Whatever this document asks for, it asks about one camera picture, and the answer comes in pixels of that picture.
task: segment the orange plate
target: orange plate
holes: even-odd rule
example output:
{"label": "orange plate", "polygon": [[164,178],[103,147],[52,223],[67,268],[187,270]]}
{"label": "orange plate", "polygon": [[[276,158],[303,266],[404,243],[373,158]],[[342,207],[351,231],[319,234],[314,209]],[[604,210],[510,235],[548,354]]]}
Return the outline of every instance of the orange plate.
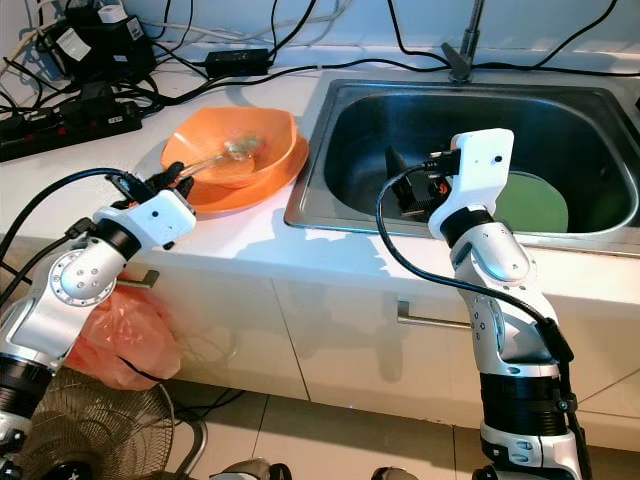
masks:
{"label": "orange plate", "polygon": [[296,178],[308,155],[309,143],[298,135],[288,158],[269,172],[266,178],[236,190],[211,185],[206,191],[193,192],[188,201],[197,213],[225,213],[253,207],[278,193]]}

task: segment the tiled floor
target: tiled floor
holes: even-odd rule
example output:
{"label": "tiled floor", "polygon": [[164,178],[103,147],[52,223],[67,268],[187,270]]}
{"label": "tiled floor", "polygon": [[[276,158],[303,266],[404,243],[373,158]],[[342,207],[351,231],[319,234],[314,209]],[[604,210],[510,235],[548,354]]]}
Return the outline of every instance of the tiled floor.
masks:
{"label": "tiled floor", "polygon": [[[174,382],[170,391],[193,405],[213,401],[222,389]],[[286,463],[300,480],[368,480],[377,467],[389,465],[421,480],[463,480],[487,464],[477,430],[257,393],[214,410],[207,425],[209,443],[191,474],[198,480],[254,456]],[[177,428],[169,471],[192,439],[188,426]],[[591,456],[595,480],[640,478],[640,453],[592,448]]]}

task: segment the drawer handle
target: drawer handle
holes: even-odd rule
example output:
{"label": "drawer handle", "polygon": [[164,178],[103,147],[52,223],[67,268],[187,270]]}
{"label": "drawer handle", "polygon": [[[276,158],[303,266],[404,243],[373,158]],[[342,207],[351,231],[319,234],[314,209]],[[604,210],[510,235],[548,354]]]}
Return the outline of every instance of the drawer handle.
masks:
{"label": "drawer handle", "polygon": [[398,323],[406,323],[407,325],[429,325],[432,327],[447,327],[470,330],[471,325],[464,322],[453,322],[451,320],[439,320],[435,318],[413,317],[409,315],[409,302],[398,301]]}
{"label": "drawer handle", "polygon": [[160,272],[157,270],[147,270],[147,274],[142,280],[124,280],[119,278],[117,284],[122,285],[123,287],[144,288],[145,290],[150,290],[156,284],[158,278],[160,278]]}

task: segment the charger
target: charger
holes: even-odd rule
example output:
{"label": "charger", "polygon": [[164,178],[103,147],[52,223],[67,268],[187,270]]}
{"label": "charger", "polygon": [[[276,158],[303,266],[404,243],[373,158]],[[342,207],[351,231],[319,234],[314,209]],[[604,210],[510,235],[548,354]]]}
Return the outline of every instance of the charger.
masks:
{"label": "charger", "polygon": [[204,67],[209,78],[266,75],[273,65],[273,60],[269,57],[269,50],[266,48],[225,50],[209,52],[204,62],[194,65]]}

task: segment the white countertop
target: white countertop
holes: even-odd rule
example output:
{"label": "white countertop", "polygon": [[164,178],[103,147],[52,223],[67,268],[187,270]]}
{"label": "white countertop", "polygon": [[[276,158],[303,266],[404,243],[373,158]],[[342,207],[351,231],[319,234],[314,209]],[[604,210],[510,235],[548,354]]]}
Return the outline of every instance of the white countertop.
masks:
{"label": "white countertop", "polygon": [[[177,95],[198,84],[189,73],[160,73],[161,91]],[[299,131],[309,138],[328,84],[336,78],[446,81],[446,74],[414,74],[389,68],[309,72],[283,76],[252,87],[231,87],[191,102],[165,108],[143,121],[142,130],[90,143],[53,150],[0,164],[0,231],[42,188],[72,172],[115,167],[151,173],[159,170],[164,143],[189,116],[208,106],[252,105],[290,111]],[[528,83],[598,86],[611,90],[637,128],[634,107],[640,82],[632,79],[589,78],[543,73],[475,74],[476,83]],[[237,213],[199,216],[195,230],[169,252],[146,254],[145,262],[220,272],[358,285],[419,294],[425,282],[413,277],[387,253],[376,235],[300,229],[285,225],[284,209],[292,186],[262,204]],[[19,239],[59,238],[81,216],[119,199],[101,179],[86,179],[55,193],[40,206],[19,232]],[[452,275],[444,242],[395,237],[400,250],[421,268]],[[538,262],[542,290],[551,295],[591,298],[640,305],[640,259],[566,251],[531,249]],[[456,295],[438,287],[444,296]]]}

